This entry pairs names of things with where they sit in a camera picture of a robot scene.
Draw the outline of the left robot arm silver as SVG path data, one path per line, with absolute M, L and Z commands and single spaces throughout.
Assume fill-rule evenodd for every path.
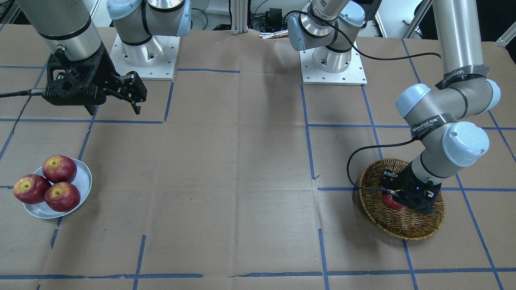
M 399 176 L 440 184 L 487 152 L 485 131 L 462 118 L 496 106 L 501 90 L 488 79 L 476 2 L 434 0 L 433 10 L 443 79 L 435 91 L 425 84 L 407 88 L 397 98 L 396 107 L 411 127 L 412 138 L 424 145 L 424 151 Z M 323 53 L 320 68 L 336 73 L 328 57 L 350 58 L 365 11 L 350 0 L 313 0 L 303 11 L 288 13 L 286 18 L 293 48 L 316 48 Z

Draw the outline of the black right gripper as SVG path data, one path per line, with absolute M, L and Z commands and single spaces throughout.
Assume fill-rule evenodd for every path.
M 109 77 L 106 81 L 106 94 L 131 103 L 135 114 L 141 113 L 141 102 L 147 101 L 147 88 L 137 71 L 125 75 Z M 84 105 L 91 116 L 95 116 L 98 105 Z

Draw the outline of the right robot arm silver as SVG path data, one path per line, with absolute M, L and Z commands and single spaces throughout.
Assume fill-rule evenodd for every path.
M 47 84 L 41 89 L 2 94 L 1 97 L 40 95 L 55 106 L 83 106 L 89 114 L 108 96 L 128 102 L 135 114 L 147 99 L 137 71 L 117 72 L 81 0 L 18 0 L 18 6 L 51 50 Z M 164 58 L 158 36 L 189 33 L 188 0 L 109 0 L 107 10 L 131 66 L 153 65 Z

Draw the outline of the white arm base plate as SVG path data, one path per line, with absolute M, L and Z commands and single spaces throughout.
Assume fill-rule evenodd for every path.
M 337 53 L 327 47 L 301 51 L 302 82 L 307 85 L 361 86 L 367 77 L 358 51 Z
M 124 44 L 116 36 L 110 57 L 122 75 L 136 71 L 142 80 L 173 81 L 181 37 L 154 35 L 140 46 Z

